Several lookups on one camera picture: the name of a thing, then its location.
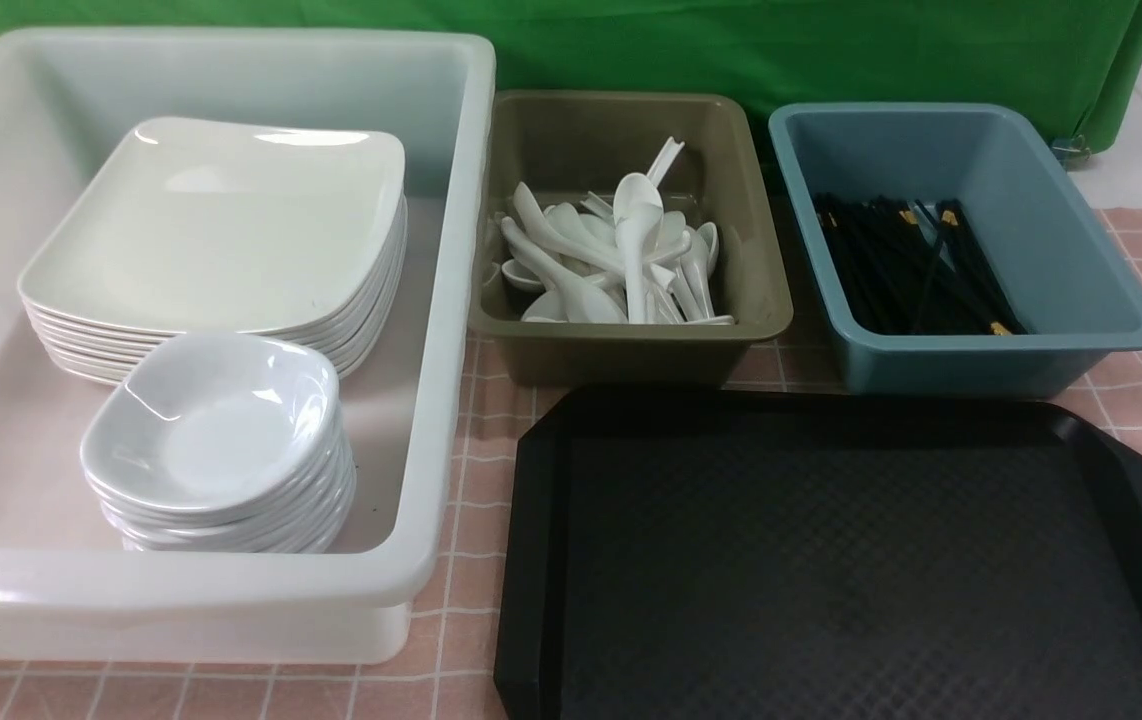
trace stack of plates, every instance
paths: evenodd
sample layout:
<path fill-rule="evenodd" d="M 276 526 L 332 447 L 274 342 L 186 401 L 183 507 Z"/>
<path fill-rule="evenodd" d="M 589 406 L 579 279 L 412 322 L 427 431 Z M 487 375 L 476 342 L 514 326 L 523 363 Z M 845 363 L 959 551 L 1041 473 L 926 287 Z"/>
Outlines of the stack of plates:
<path fill-rule="evenodd" d="M 81 461 L 127 550 L 321 552 L 357 488 L 332 365 L 244 334 L 164 342 L 111 393 Z"/>
<path fill-rule="evenodd" d="M 377 131 L 159 118 L 120 143 L 18 290 L 59 368 L 115 384 L 184 333 L 370 354 L 407 255 L 407 159 Z"/>

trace green backdrop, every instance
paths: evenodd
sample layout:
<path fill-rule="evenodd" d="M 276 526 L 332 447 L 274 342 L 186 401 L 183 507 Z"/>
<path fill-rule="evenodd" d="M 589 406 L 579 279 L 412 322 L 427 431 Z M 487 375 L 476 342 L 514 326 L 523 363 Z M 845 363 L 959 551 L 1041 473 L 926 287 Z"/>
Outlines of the green backdrop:
<path fill-rule="evenodd" d="M 442 29 L 490 38 L 504 88 L 798 101 L 986 101 L 1047 138 L 1112 143 L 1142 0 L 0 0 L 35 24 Z"/>

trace black serving tray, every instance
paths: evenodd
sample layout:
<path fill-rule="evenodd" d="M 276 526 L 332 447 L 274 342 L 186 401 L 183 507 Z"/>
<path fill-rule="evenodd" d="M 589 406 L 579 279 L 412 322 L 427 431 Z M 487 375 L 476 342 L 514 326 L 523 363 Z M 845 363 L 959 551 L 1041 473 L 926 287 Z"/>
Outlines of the black serving tray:
<path fill-rule="evenodd" d="M 521 439 L 512 720 L 1142 720 L 1142 456 L 1059 407 L 586 387 Z"/>

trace blue plastic bin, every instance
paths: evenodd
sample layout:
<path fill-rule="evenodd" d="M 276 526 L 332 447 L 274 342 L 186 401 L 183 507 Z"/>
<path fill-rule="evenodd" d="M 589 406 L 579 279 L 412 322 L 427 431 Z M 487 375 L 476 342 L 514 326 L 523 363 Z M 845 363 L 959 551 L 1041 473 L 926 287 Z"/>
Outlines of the blue plastic bin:
<path fill-rule="evenodd" d="M 1053 397 L 1142 350 L 1142 283 L 1027 119 L 992 105 L 812 104 L 771 139 L 846 387 L 903 395 Z M 850 305 L 812 195 L 959 199 L 1027 336 L 883 336 Z"/>

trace pink checkered tablecloth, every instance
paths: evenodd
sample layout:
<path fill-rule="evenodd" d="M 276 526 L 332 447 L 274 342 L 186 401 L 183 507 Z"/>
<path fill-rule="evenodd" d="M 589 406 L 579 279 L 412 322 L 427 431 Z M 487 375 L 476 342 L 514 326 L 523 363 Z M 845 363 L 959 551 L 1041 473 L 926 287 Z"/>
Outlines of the pink checkered tablecloth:
<path fill-rule="evenodd" d="M 1101 218 L 1142 277 L 1142 210 Z M 803 275 L 790 273 L 795 299 L 809 296 Z M 727 387 L 841 391 L 821 322 L 801 306 L 783 337 L 751 347 Z M 401 655 L 361 667 L 0 662 L 0 719 L 501 720 L 489 670 L 513 448 L 562 392 L 514 387 L 492 343 L 475 337 L 460 392 L 439 565 Z M 1142 352 L 1110 355 L 1057 402 L 1142 451 Z"/>

